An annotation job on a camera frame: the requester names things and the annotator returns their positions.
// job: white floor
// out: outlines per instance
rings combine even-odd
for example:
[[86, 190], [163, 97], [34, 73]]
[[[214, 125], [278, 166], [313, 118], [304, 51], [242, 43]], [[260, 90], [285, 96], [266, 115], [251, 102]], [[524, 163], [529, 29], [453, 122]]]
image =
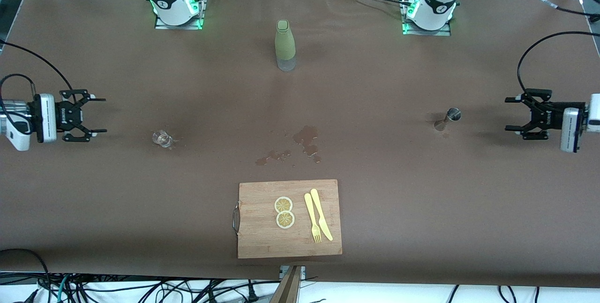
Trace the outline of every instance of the white floor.
[[[129, 288], [132, 286], [147, 286], [156, 282], [104, 282], [89, 284], [86, 288], [114, 289]], [[246, 280], [231, 280], [223, 286], [246, 284]], [[193, 289], [202, 289], [208, 281], [191, 281]], [[337, 282], [303, 282], [298, 303], [314, 303], [325, 299], [324, 303], [447, 303], [450, 292], [454, 286], [429, 285], [429, 284], [370, 284], [370, 283], [337, 283]], [[35, 284], [0, 286], [0, 303], [16, 303], [24, 301], [37, 286]], [[275, 292], [277, 284], [261, 284], [255, 286], [259, 296]], [[99, 303], [137, 303], [148, 288], [135, 290], [99, 293], [89, 292], [90, 297]], [[533, 303], [535, 288], [513, 287], [517, 303]], [[247, 288], [240, 288], [240, 293], [248, 294]], [[512, 301], [510, 293], [504, 288], [505, 296]], [[46, 303], [47, 292], [40, 290], [35, 303]], [[148, 303], [159, 301], [162, 294], [157, 290], [147, 300]], [[171, 294], [164, 303], [188, 303], [191, 296]], [[230, 292], [217, 297], [219, 303], [242, 302], [240, 295]], [[600, 289], [589, 288], [541, 288], [539, 303], [598, 303], [600, 302]], [[453, 303], [503, 303], [498, 295], [496, 286], [460, 286]]]

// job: cutting board handle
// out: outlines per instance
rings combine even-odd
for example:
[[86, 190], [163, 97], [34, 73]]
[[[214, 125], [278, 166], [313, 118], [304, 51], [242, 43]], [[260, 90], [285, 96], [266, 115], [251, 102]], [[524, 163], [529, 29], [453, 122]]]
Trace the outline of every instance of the cutting board handle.
[[238, 201], [235, 204], [235, 208], [233, 209], [233, 230], [236, 235], [240, 235], [240, 202]]

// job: wooden cutting board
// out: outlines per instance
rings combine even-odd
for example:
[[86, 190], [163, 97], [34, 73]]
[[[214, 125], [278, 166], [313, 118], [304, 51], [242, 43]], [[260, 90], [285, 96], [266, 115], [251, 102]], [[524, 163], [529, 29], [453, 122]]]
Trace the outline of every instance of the wooden cutting board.
[[[313, 241], [311, 221], [304, 194], [317, 189], [323, 215], [333, 241], [321, 232], [321, 243]], [[293, 226], [277, 226], [275, 201], [287, 196], [292, 201]], [[341, 254], [337, 180], [274, 181], [240, 183], [240, 229], [238, 258], [293, 258]], [[315, 220], [319, 213], [315, 207]]]

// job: lemon slice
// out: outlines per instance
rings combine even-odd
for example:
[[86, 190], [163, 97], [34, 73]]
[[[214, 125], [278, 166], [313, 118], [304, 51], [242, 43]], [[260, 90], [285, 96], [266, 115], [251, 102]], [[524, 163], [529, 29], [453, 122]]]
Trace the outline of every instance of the lemon slice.
[[291, 211], [292, 207], [292, 201], [287, 196], [282, 196], [275, 201], [275, 210], [278, 213], [281, 213], [282, 211]]
[[291, 211], [282, 211], [277, 214], [276, 222], [277, 226], [282, 229], [288, 229], [294, 225], [294, 214]]

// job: liquid spill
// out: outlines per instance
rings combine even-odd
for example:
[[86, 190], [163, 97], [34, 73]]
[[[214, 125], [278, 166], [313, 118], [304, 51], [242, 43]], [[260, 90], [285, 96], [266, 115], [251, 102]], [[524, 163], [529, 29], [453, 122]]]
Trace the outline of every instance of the liquid spill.
[[267, 156], [264, 156], [264, 158], [260, 158], [256, 161], [256, 165], [257, 166], [264, 166], [267, 164], [267, 162], [269, 162], [269, 160], [279, 160], [279, 161], [284, 161], [285, 158], [289, 157], [292, 155], [292, 151], [287, 150], [284, 151], [283, 153], [277, 153], [277, 151], [270, 151]]
[[317, 127], [304, 126], [300, 132], [292, 136], [292, 139], [296, 144], [304, 147], [303, 153], [306, 153], [308, 156], [313, 156], [319, 151], [319, 148], [316, 145], [312, 145], [313, 140], [317, 139], [318, 136], [319, 132]]

